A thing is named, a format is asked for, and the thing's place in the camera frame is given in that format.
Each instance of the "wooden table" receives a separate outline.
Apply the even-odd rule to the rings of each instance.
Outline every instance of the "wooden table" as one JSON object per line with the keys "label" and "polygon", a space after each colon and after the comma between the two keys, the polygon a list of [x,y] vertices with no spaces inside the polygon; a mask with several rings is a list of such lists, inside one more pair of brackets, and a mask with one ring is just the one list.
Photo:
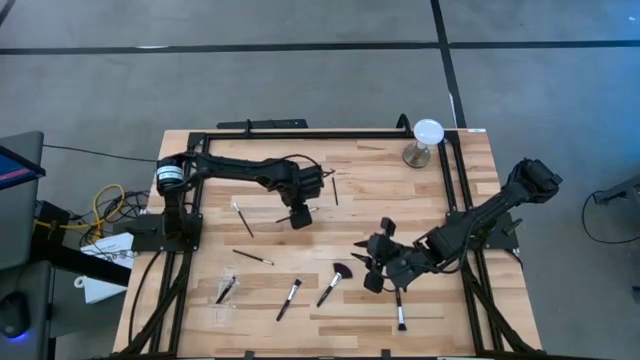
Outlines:
{"label": "wooden table", "polygon": [[[167,131],[160,157],[183,152],[188,133]],[[459,133],[473,200],[480,204],[500,187],[489,139],[484,132]],[[352,244],[379,231],[384,216],[397,224],[394,239],[406,244],[443,223],[447,202],[437,148],[431,149],[433,158],[426,168],[411,169],[400,157],[409,141],[214,140],[211,153],[227,157],[311,156],[324,169],[336,170],[339,206],[331,182],[326,181],[320,198],[308,202],[310,207],[320,207],[312,213],[313,224],[295,231],[288,222],[274,223],[287,215],[277,193],[267,193],[249,182],[207,180],[200,209],[204,215],[201,247],[193,258],[178,355],[241,356],[253,350],[256,356],[378,356],[381,349],[390,349],[397,356],[473,354],[460,275],[425,274],[414,281],[403,294],[408,331],[398,332],[393,294],[365,290],[366,269],[349,254],[365,253]],[[456,194],[461,196],[453,159],[451,152]],[[234,201],[255,238],[232,208]],[[160,212],[163,205],[154,186],[149,211]],[[272,260],[275,266],[237,255],[232,249]],[[151,256],[142,254],[135,260],[114,351],[126,346],[133,297]],[[498,308],[525,341],[539,347],[519,264],[499,250],[486,251],[486,257]],[[163,258],[164,254],[142,289],[134,333],[155,309]],[[354,279],[343,280],[317,308],[315,303],[331,281],[336,261],[348,265]],[[237,274],[239,286],[224,305],[215,305],[232,273]],[[283,320],[276,322],[296,277],[303,280],[302,286]],[[486,316],[479,303],[478,307],[485,346],[490,349]],[[170,309],[165,317],[160,350],[168,346],[172,313]]]}

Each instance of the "gray carpet floor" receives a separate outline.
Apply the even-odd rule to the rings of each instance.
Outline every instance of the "gray carpet floor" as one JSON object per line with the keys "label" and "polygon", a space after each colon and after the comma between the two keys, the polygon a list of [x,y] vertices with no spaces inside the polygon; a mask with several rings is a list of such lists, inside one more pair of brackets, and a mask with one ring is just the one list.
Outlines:
{"label": "gray carpet floor", "polygon": [[[640,39],[632,0],[440,2],[450,42]],[[428,0],[17,0],[0,26],[0,49],[437,40]],[[545,349],[637,359],[640,244],[590,241],[580,210],[592,191],[640,173],[640,49],[451,55],[467,125],[487,129],[501,179],[527,156],[565,180],[544,208],[514,212],[524,219],[521,256]],[[166,129],[247,118],[372,128],[404,112],[456,125],[437,49],[0,55],[0,109],[0,136],[41,130],[49,144],[148,158]],[[148,189],[153,172],[54,149],[43,167],[39,198],[76,212],[106,184]],[[640,233],[634,211],[616,201],[590,207],[587,219],[615,241]],[[122,297],[82,306],[73,277],[57,276],[57,358],[105,355]]]}

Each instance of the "computer screen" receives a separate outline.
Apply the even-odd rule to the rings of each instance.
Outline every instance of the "computer screen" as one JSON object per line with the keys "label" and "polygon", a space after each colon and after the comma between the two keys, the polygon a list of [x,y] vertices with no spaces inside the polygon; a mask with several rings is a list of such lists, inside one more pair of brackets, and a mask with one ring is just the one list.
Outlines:
{"label": "computer screen", "polygon": [[45,174],[40,166],[0,146],[0,190],[35,180]]}

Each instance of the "black floor stripe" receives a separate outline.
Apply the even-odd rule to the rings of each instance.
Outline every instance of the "black floor stripe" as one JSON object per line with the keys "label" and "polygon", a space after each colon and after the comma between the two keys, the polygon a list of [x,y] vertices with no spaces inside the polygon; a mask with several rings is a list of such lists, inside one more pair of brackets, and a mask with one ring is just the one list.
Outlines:
{"label": "black floor stripe", "polygon": [[0,55],[104,55],[104,54],[185,54],[225,52],[422,50],[438,49],[435,42],[351,42],[255,45],[185,45],[149,47],[10,48]]}
{"label": "black floor stripe", "polygon": [[16,3],[16,0],[7,0],[2,10],[0,10],[0,26],[2,26],[2,23],[9,15],[9,11],[11,11],[11,8],[13,8],[13,4],[15,3]]}
{"label": "black floor stripe", "polygon": [[640,40],[452,42],[450,49],[580,49],[640,47]]}
{"label": "black floor stripe", "polygon": [[438,45],[440,45],[440,55],[442,56],[444,75],[447,80],[447,88],[449,89],[449,95],[451,96],[451,102],[453,104],[455,124],[458,128],[466,128],[467,121],[464,117],[464,110],[462,110],[462,99],[460,98],[456,72],[453,69],[453,59],[451,58],[451,51],[449,50],[449,42],[447,40],[447,32],[445,30],[444,19],[442,17],[442,9],[440,9],[440,2],[438,0],[431,0],[431,9],[433,11],[433,19],[436,24],[436,31],[438,32]]}

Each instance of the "black metal frame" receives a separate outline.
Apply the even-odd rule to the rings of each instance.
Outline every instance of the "black metal frame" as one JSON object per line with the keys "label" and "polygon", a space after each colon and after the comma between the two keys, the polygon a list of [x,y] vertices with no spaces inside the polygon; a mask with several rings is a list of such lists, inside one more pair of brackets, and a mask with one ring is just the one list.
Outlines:
{"label": "black metal frame", "polygon": [[[234,133],[191,133],[188,140],[188,150],[193,150],[196,145],[201,144],[201,152],[209,153],[211,143],[214,140],[238,140],[238,139],[254,139],[254,140],[273,140],[273,139],[413,139],[413,132],[411,131],[411,124],[409,123],[408,118],[405,114],[400,115],[398,122],[396,124],[397,130],[391,131],[309,131],[309,132],[277,132],[277,131],[259,131],[254,132],[251,131],[252,125],[251,121],[247,120],[246,127],[244,130],[240,130]],[[456,158],[456,164],[458,166],[458,173],[460,175],[460,182],[462,184],[463,189],[463,197],[465,198],[465,206],[469,209],[472,205],[471,203],[471,192],[469,190],[468,179],[466,176],[466,171],[464,170],[464,161],[462,159],[462,150],[460,147],[460,141],[458,136],[458,131],[456,130],[446,130],[445,138],[452,144],[454,155]],[[453,181],[451,180],[451,172],[448,166],[448,158],[445,148],[445,142],[441,142],[438,145],[440,161],[442,166],[442,172],[444,177],[444,186],[447,193],[447,201],[449,204],[450,212],[447,216],[450,216],[453,212],[457,211],[455,193],[453,190]],[[202,189],[203,183],[200,183],[199,186],[194,190],[193,195],[193,207],[192,213],[197,213],[201,206],[202,201]],[[482,254],[482,250],[479,250],[476,253],[482,255],[479,259],[484,260],[484,256]],[[163,304],[167,300],[168,290],[171,285],[171,274],[173,272],[173,267],[175,263],[175,252],[168,252],[167,258],[165,261],[165,266],[163,270],[162,281],[160,284],[160,294],[158,297],[158,304]],[[158,355],[160,357],[166,357],[173,355],[177,356],[178,344],[180,341],[180,330],[182,328],[182,318],[184,315],[184,303],[186,299],[186,290],[187,290],[187,281],[189,276],[190,264],[193,257],[193,252],[185,252],[183,255],[183,268],[187,269],[187,280],[183,284],[180,292],[177,295],[175,313],[172,322],[171,335],[169,339],[169,349],[168,352],[158,352],[159,344],[160,344],[160,334],[162,332],[162,321],[156,326],[153,331],[151,337],[151,344],[149,348],[149,354],[147,354],[146,358],[152,358],[154,355]],[[486,262],[481,261],[478,262],[478,269],[481,275],[482,288],[483,291],[488,294],[489,299],[491,299],[491,286],[489,284],[488,272],[486,268]],[[476,354],[484,351],[484,346],[482,343],[482,333],[480,329],[480,322],[478,318],[476,303],[474,300],[474,295],[472,289],[466,285],[465,283],[465,298],[467,302],[467,307],[469,308],[469,322],[471,326],[472,336],[474,339],[474,349],[476,350]],[[494,339],[495,345],[494,348],[496,350],[502,350],[501,337],[497,329],[493,330],[495,326],[492,324],[492,338]]]}

